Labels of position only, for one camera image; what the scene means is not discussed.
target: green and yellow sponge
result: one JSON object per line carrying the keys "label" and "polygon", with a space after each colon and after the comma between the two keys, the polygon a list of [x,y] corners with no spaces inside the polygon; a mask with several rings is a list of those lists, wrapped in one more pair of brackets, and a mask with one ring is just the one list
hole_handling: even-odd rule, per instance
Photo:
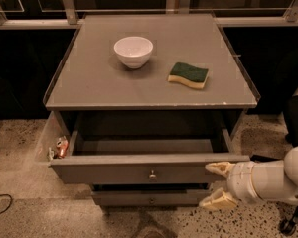
{"label": "green and yellow sponge", "polygon": [[191,88],[202,89],[208,78],[209,70],[177,62],[168,76],[169,82],[178,82]]}

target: dark wall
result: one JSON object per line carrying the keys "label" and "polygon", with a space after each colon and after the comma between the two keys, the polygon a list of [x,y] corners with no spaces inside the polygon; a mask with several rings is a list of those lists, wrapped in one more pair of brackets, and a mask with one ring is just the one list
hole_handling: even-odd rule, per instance
{"label": "dark wall", "polygon": [[0,31],[0,119],[48,116],[43,96],[74,33]]}
{"label": "dark wall", "polygon": [[298,27],[224,30],[261,94],[250,113],[280,113],[298,87]]}

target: speckled floor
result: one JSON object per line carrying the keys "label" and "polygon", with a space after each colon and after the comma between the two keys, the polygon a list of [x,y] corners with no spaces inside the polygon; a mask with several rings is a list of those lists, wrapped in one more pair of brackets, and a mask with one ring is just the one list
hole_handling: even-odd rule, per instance
{"label": "speckled floor", "polygon": [[[58,137],[55,126],[53,119],[0,121],[0,193],[14,198],[0,215],[0,237],[283,237],[277,225],[294,210],[284,203],[217,212],[115,208],[103,215],[87,185],[64,185],[49,168],[45,146]],[[233,144],[238,153],[282,158],[291,149],[286,133],[282,117],[245,115]],[[7,203],[1,198],[0,209]]]}

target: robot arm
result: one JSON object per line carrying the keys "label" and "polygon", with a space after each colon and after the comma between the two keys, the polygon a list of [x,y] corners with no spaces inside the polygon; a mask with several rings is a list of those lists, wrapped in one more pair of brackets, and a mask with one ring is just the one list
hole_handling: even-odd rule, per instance
{"label": "robot arm", "polygon": [[281,201],[298,206],[298,147],[283,161],[268,163],[214,163],[206,169],[227,177],[226,189],[218,189],[200,202],[207,209],[233,208],[237,201]]}

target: white bowl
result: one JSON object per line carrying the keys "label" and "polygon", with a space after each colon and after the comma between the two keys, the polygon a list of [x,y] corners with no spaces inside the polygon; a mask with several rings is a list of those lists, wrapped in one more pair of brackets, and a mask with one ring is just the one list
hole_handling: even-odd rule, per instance
{"label": "white bowl", "polygon": [[120,39],[113,48],[123,64],[139,68],[149,60],[153,45],[146,38],[132,36]]}

